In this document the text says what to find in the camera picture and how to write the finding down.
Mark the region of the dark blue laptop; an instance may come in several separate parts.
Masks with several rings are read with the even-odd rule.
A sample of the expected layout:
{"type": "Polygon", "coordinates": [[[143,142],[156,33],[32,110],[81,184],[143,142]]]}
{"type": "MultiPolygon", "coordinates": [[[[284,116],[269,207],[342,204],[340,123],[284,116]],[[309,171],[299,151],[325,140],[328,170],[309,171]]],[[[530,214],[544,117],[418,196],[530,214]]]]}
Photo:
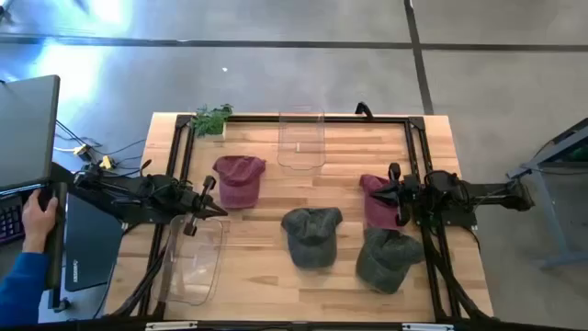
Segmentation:
{"type": "Polygon", "coordinates": [[[74,195],[68,196],[65,227],[67,291],[80,291],[109,280],[123,230],[118,219],[74,195]]]}

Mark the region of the black upright stand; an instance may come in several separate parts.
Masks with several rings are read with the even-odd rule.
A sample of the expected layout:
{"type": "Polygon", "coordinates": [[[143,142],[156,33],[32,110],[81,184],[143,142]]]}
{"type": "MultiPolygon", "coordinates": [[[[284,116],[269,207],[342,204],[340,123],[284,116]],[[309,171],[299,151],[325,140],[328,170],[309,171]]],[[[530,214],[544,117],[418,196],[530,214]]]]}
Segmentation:
{"type": "Polygon", "coordinates": [[[69,308],[70,303],[66,298],[61,298],[62,283],[62,253],[65,230],[65,214],[67,206],[67,184],[54,183],[51,185],[53,197],[58,201],[55,212],[55,225],[52,228],[46,247],[46,253],[50,258],[46,274],[46,290],[48,291],[48,308],[55,313],[60,313],[69,308]]]}

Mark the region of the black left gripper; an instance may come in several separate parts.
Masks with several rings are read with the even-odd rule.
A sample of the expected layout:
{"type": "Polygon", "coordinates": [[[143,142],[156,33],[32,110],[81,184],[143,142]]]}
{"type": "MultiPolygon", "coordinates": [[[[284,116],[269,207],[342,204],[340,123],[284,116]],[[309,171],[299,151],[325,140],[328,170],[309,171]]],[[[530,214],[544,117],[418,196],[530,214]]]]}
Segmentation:
{"type": "Polygon", "coordinates": [[[183,234],[189,236],[196,234],[198,229],[197,219],[205,220],[211,217],[224,217],[228,215],[227,211],[217,205],[209,195],[209,192],[214,189],[215,185],[216,179],[213,176],[206,176],[203,189],[192,204],[192,216],[185,225],[183,234]]]}

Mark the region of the backlit keyboard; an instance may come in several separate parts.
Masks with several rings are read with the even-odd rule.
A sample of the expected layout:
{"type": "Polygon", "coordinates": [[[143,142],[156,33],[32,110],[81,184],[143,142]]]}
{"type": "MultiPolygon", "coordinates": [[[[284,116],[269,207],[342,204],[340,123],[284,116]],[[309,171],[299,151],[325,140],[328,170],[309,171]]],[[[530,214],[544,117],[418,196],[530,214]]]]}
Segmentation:
{"type": "Polygon", "coordinates": [[[19,195],[0,197],[0,245],[9,244],[24,235],[23,202],[19,195]]]}

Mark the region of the black aluminium table frame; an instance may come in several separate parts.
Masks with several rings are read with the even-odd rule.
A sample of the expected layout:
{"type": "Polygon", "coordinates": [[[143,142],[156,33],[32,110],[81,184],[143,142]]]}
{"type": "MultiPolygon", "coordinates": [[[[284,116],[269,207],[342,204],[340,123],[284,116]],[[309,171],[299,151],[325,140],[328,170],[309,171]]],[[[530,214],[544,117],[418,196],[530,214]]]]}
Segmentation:
{"type": "Polygon", "coordinates": [[[403,173],[423,175],[436,167],[458,172],[445,116],[354,114],[313,116],[242,114],[223,138],[187,141],[176,114],[153,115],[143,158],[150,174],[171,173],[200,185],[223,155],[266,161],[252,209],[220,217],[222,245],[211,291],[203,303],[170,302],[167,319],[296,322],[431,322],[433,304],[465,316],[443,281],[429,287],[426,264],[412,267],[398,292],[378,294],[355,272],[363,243],[364,202],[359,179],[384,176],[396,162],[403,173]],[[326,271],[297,268],[280,222],[298,207],[337,207],[337,258],[326,271]]]}

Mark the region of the green plant in white pot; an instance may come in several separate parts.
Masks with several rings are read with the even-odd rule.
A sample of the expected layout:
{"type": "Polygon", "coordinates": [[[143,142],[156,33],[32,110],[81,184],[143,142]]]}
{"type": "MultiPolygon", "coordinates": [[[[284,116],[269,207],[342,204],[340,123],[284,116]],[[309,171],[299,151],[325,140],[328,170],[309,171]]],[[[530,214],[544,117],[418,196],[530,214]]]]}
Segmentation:
{"type": "Polygon", "coordinates": [[[207,105],[198,108],[192,120],[192,127],[197,137],[222,135],[232,111],[233,106],[230,104],[222,104],[217,108],[209,108],[207,105]]]}

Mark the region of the person's hand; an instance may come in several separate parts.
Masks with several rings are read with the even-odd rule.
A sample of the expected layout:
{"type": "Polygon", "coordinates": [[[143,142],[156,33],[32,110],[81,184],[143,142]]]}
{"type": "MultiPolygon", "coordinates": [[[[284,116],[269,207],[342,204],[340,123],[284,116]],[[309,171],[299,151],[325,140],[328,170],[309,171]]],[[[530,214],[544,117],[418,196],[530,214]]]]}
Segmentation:
{"type": "Polygon", "coordinates": [[[56,223],[58,200],[51,198],[43,210],[40,207],[40,190],[34,190],[23,208],[22,222],[25,239],[22,246],[24,253],[44,252],[47,237],[56,223]]]}

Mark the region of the white hinge bracket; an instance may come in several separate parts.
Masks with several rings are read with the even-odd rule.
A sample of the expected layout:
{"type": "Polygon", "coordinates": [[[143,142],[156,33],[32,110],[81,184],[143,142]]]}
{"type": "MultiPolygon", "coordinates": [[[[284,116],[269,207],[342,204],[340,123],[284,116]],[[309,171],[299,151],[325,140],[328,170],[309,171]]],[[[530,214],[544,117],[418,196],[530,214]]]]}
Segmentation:
{"type": "Polygon", "coordinates": [[[455,331],[453,325],[429,323],[402,323],[402,331],[455,331]]]}
{"type": "Polygon", "coordinates": [[[147,323],[144,331],[179,331],[197,328],[198,321],[161,321],[147,323]]]}

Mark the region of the grey metal table frame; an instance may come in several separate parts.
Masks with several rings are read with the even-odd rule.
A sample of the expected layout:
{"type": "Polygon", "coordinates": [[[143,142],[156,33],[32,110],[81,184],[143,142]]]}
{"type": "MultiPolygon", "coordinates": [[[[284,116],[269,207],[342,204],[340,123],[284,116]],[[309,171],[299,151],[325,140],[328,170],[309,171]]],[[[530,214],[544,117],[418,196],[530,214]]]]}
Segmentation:
{"type": "Polygon", "coordinates": [[[549,140],[527,162],[507,173],[534,186],[557,252],[538,261],[543,269],[588,263],[588,118],[549,140]]]}

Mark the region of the dark green baseball cap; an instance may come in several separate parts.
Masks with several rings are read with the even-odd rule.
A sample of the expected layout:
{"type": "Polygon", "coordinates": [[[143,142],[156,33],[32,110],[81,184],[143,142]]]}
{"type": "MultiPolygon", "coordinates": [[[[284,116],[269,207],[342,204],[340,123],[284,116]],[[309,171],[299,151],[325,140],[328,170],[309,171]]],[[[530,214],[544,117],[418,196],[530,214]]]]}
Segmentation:
{"type": "Polygon", "coordinates": [[[294,265],[304,269],[329,268],[337,257],[336,229],[342,221],[343,215],[336,207],[287,212],[281,227],[286,232],[294,265]]]}
{"type": "Polygon", "coordinates": [[[397,230],[366,228],[356,260],[356,275],[380,293],[396,293],[411,266],[424,261],[424,246],[397,230]]]}

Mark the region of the clear plastic bin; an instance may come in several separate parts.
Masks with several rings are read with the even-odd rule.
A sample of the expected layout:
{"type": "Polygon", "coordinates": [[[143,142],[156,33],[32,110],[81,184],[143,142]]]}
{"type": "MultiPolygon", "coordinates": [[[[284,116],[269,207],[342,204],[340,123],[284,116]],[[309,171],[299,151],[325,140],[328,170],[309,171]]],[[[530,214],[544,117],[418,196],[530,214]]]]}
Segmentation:
{"type": "Polygon", "coordinates": [[[325,163],[324,112],[296,107],[278,114],[277,162],[287,170],[311,172],[325,163]]]}
{"type": "Polygon", "coordinates": [[[200,306],[216,290],[221,270],[226,229],[216,218],[175,217],[152,294],[158,302],[200,306]]]}

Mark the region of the maroon baseball cap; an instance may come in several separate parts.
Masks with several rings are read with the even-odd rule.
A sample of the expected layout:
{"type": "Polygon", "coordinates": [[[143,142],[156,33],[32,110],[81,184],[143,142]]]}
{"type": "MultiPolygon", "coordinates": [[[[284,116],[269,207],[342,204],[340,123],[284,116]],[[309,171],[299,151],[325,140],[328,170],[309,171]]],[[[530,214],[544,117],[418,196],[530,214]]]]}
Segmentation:
{"type": "Polygon", "coordinates": [[[258,202],[266,161],[256,156],[225,155],[213,165],[220,180],[220,201],[227,209],[253,208],[258,202]]]}
{"type": "Polygon", "coordinates": [[[398,230],[398,208],[391,207],[371,196],[376,190],[389,185],[388,179],[364,174],[359,179],[359,186],[364,193],[365,226],[398,230]]]}

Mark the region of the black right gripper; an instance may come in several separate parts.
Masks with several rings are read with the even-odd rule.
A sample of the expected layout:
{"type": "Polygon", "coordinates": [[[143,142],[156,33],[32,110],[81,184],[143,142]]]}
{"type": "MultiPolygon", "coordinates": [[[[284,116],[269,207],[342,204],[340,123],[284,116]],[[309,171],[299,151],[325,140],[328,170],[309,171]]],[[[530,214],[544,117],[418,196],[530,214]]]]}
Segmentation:
{"type": "Polygon", "coordinates": [[[390,163],[388,175],[390,183],[374,189],[371,197],[388,206],[397,206],[396,224],[405,226],[411,220],[412,203],[420,189],[420,179],[416,175],[406,175],[401,179],[398,163],[390,163]]]}

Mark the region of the grey laptop lid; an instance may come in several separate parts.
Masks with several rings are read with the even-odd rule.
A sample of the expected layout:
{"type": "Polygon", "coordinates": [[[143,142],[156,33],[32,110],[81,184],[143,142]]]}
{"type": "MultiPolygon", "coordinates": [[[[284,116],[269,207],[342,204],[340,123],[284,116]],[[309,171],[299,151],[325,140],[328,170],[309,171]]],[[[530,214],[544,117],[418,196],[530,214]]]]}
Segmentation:
{"type": "Polygon", "coordinates": [[[0,192],[48,180],[60,82],[52,74],[0,83],[0,192]]]}

